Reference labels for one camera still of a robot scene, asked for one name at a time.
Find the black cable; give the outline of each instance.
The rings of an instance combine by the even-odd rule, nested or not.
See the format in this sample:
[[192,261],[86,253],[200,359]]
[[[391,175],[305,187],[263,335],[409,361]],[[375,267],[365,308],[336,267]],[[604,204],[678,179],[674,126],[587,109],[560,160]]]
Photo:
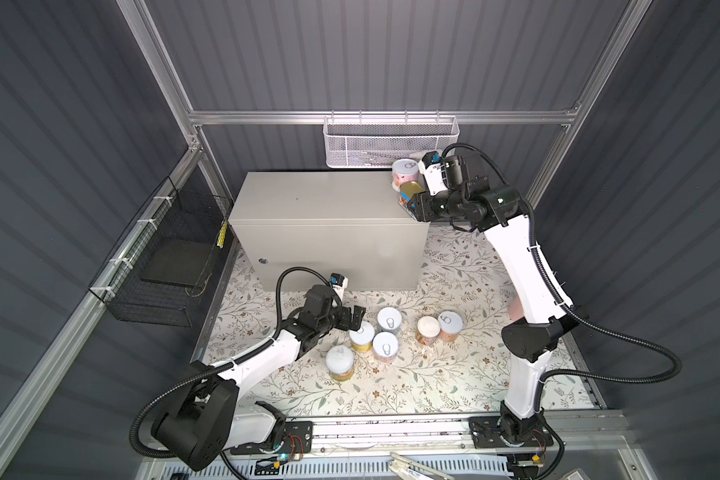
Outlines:
[[[446,156],[446,154],[456,148],[456,147],[462,147],[467,148],[470,150],[474,150],[478,153],[480,153],[480,156],[488,162],[491,168],[494,169],[496,174],[499,176],[502,182],[505,184],[508,184],[507,178],[504,176],[504,172],[501,171],[501,169],[496,165],[496,163],[485,153],[480,151],[480,149],[477,149],[469,144],[461,144],[456,143],[447,146],[445,149],[443,149],[443,158]],[[672,367],[668,370],[665,370],[662,373],[652,375],[652,376],[642,376],[642,377],[624,377],[624,376],[611,376],[611,375],[602,375],[599,373],[592,373],[592,372],[586,372],[584,370],[568,370],[568,369],[556,369],[556,370],[549,370],[541,375],[539,377],[539,383],[541,383],[541,387],[536,390],[536,397],[534,398],[534,411],[537,412],[536,417],[538,418],[539,422],[541,422],[544,427],[549,430],[549,432],[552,434],[552,436],[557,440],[558,446],[560,447],[557,451],[557,455],[555,456],[554,460],[552,461],[552,464],[547,468],[547,470],[544,471],[541,475],[537,476],[533,480],[541,480],[542,478],[546,478],[549,474],[552,473],[552,471],[560,464],[560,460],[563,458],[563,453],[565,452],[565,446],[563,444],[562,438],[560,438],[559,435],[557,435],[557,432],[553,430],[551,427],[549,427],[549,424],[547,424],[547,421],[544,419],[544,416],[541,415],[541,394],[544,390],[544,383],[552,376],[556,375],[570,375],[570,376],[579,376],[579,377],[585,377],[590,379],[597,379],[597,380],[604,380],[606,382],[615,382],[615,383],[632,383],[632,384],[646,384],[646,383],[658,383],[663,382],[665,380],[669,380],[672,377],[676,376],[678,373],[680,373],[680,370],[682,369],[682,362],[680,358],[675,355],[674,352],[671,350],[665,348],[664,346],[661,346],[657,343],[650,342],[648,340],[639,339],[634,336],[627,335],[625,333],[617,332],[611,329],[607,329],[604,326],[599,326],[595,323],[588,322],[585,318],[579,316],[574,312],[573,309],[571,309],[568,305],[566,305],[563,301],[563,297],[560,294],[560,292],[557,291],[557,287],[555,287],[554,283],[552,283],[552,279],[547,274],[547,269],[544,268],[544,264],[541,261],[541,255],[539,254],[539,245],[536,240],[536,216],[534,215],[534,209],[528,202],[528,200],[525,199],[525,197],[520,196],[523,206],[525,206],[525,209],[527,211],[528,216],[528,247],[530,254],[534,258],[534,263],[536,264],[536,269],[539,271],[539,275],[541,275],[542,280],[544,281],[544,284],[547,286],[548,291],[554,298],[554,301],[557,303],[557,305],[560,306],[560,308],[563,310],[563,312],[566,312],[568,316],[570,316],[572,319],[574,319],[576,322],[580,323],[581,325],[584,325],[585,327],[588,327],[592,330],[595,330],[596,332],[603,333],[608,336],[612,336],[615,339],[623,340],[624,342],[633,343],[634,345],[642,346],[643,348],[646,348],[648,350],[653,350],[654,352],[658,352],[662,355],[664,355],[666,358],[672,361]]]
[[248,478],[245,478],[240,472],[237,471],[237,468],[232,465],[229,457],[226,456],[226,452],[224,452],[223,450],[221,450],[221,461],[224,462],[224,465],[226,465],[232,475],[235,475],[235,478],[237,478],[237,480],[248,480]]
[[[280,306],[280,289],[282,288],[282,279],[286,278],[286,275],[290,274],[291,272],[297,271],[309,272],[310,274],[313,274],[314,276],[322,280],[322,282],[325,283],[327,286],[331,286],[331,283],[328,282],[323,275],[315,272],[311,268],[307,268],[306,266],[292,266],[291,268],[280,274],[280,277],[277,279],[277,285],[275,286],[275,308],[277,312],[277,324],[275,326],[275,332],[272,334],[273,339],[277,338],[280,330],[282,329],[282,307]],[[334,295],[334,299],[336,300],[338,306],[342,305],[342,299],[338,298],[338,295]]]
[[[183,379],[182,381],[178,382],[171,388],[165,390],[163,393],[158,395],[157,397],[153,398],[151,402],[144,405],[144,408],[141,409],[138,415],[134,418],[133,423],[130,425],[130,430],[128,431],[128,442],[130,443],[130,446],[138,453],[139,455],[145,456],[145,457],[151,457],[151,458],[173,458],[176,455],[172,453],[170,450],[156,450],[154,448],[150,448],[146,445],[144,445],[139,438],[139,430],[141,429],[141,424],[144,423],[144,419],[146,416],[152,411],[155,406],[162,402],[168,395],[175,392],[176,390],[187,386],[191,383],[198,382],[199,380],[208,379],[211,378],[214,375],[217,375],[221,372],[224,372],[225,370],[229,370],[233,368],[235,365],[239,365],[241,363],[245,363],[248,360],[252,359],[253,357],[259,355],[259,353],[263,352],[264,350],[268,349],[274,342],[275,339],[278,337],[280,330],[282,329],[282,309],[280,307],[280,289],[282,287],[282,279],[285,278],[287,274],[290,274],[291,272],[295,271],[304,271],[309,272],[310,274],[313,274],[317,276],[323,283],[325,283],[327,286],[331,286],[331,283],[326,280],[326,278],[319,274],[318,272],[315,272],[311,268],[307,268],[306,266],[292,266],[282,274],[280,274],[280,277],[277,279],[277,287],[275,290],[275,304],[277,309],[277,324],[275,325],[275,332],[272,334],[272,336],[262,343],[260,346],[255,348],[254,350],[246,353],[245,355],[240,356],[239,358],[234,359],[234,361],[225,363],[224,365],[220,365],[218,367],[212,368],[211,370],[206,370],[202,373],[197,373],[187,379]],[[338,295],[335,295],[336,297],[336,303],[338,306],[342,305],[341,299],[338,298]]]
[[141,439],[139,439],[139,428],[141,427],[141,424],[144,422],[144,418],[146,418],[146,415],[152,410],[152,408],[155,407],[158,403],[162,402],[164,398],[166,398],[171,393],[174,393],[176,390],[187,386],[191,383],[197,382],[198,380],[207,379],[209,377],[212,377],[216,374],[219,374],[225,370],[229,370],[232,367],[235,366],[234,362],[225,363],[224,365],[220,365],[216,368],[213,368],[211,370],[206,370],[202,373],[197,373],[195,375],[192,375],[188,379],[183,379],[181,382],[178,382],[171,388],[165,390],[163,393],[155,397],[151,402],[144,405],[144,408],[141,409],[138,415],[134,418],[134,422],[130,425],[130,430],[128,431],[128,442],[130,443],[130,446],[138,453],[139,455],[145,456],[145,457],[152,457],[152,458],[173,458],[176,455],[173,454],[170,450],[155,450],[154,448],[150,448],[146,445],[144,445],[141,442]]
[[563,439],[560,438],[559,435],[557,435],[557,432],[555,430],[553,430],[552,427],[549,426],[549,424],[547,423],[547,420],[544,418],[544,416],[537,415],[536,417],[539,419],[539,422],[541,423],[541,425],[544,426],[547,429],[547,431],[549,433],[551,433],[552,436],[554,437],[554,439],[557,441],[557,454],[555,454],[554,459],[552,460],[552,463],[546,470],[544,470],[544,473],[533,478],[533,480],[542,480],[542,478],[548,477],[552,473],[552,471],[555,470],[557,468],[557,466],[560,464],[560,461],[563,459],[563,454],[565,453],[565,443],[563,443]]
[[458,147],[466,148],[467,150],[472,150],[472,151],[478,152],[480,154],[480,156],[483,158],[483,160],[487,161],[488,165],[494,170],[494,172],[496,172],[496,175],[499,176],[501,183],[504,185],[509,185],[509,180],[507,180],[507,177],[504,175],[504,172],[501,171],[501,168],[499,168],[499,166],[496,165],[496,162],[494,162],[494,159],[487,156],[485,154],[485,152],[483,152],[479,148],[473,147],[470,144],[462,144],[460,142],[457,142],[455,144],[450,144],[449,146],[447,146],[446,148],[443,149],[442,158],[445,158],[448,155],[449,151],[451,151],[454,148],[458,148]]

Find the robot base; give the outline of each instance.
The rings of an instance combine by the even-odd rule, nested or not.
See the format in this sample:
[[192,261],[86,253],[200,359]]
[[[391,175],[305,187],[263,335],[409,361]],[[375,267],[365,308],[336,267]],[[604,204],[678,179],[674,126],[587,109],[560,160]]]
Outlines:
[[312,450],[312,422],[285,422],[283,424],[282,443],[272,449],[272,445],[265,443],[244,443],[232,447],[227,451],[231,456],[235,455],[272,455],[275,453],[309,453]]
[[518,418],[501,403],[501,416],[474,416],[469,418],[469,429],[475,448],[550,447],[552,435],[536,416]]

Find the wire mesh basket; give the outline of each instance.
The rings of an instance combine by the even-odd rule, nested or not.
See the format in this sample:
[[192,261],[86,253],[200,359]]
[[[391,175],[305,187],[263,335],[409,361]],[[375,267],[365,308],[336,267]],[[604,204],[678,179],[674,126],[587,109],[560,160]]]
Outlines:
[[175,189],[162,198],[152,218],[138,220],[132,246],[102,266],[116,263],[111,279],[90,291],[118,320],[189,327],[205,320],[230,252],[232,201]]
[[390,168],[395,160],[425,150],[440,150],[458,140],[456,117],[415,123],[337,123],[322,126],[330,168]]

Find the black wire rack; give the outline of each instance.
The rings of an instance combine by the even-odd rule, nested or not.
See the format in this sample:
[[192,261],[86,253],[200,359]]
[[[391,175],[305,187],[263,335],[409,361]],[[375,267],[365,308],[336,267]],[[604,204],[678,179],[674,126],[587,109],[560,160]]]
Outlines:
[[[230,252],[232,232],[226,219],[232,201],[175,188],[161,199],[163,203],[150,219],[137,220],[142,224],[140,232],[126,252],[119,258],[110,256],[100,268],[101,273],[114,262],[111,279],[89,288],[118,320],[190,327],[205,320]],[[144,280],[150,262],[156,254],[164,257],[166,245],[172,241],[199,246],[201,252],[207,250],[202,269],[192,274],[196,278],[183,284]],[[196,262],[188,270],[196,273],[198,265]]]

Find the black wire basket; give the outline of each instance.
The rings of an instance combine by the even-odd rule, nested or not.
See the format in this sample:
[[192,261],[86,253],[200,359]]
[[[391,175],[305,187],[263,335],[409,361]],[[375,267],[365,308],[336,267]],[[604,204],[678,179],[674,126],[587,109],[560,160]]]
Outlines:
[[174,189],[116,263],[106,285],[91,285],[126,322],[190,327],[203,322],[230,253],[229,198]]

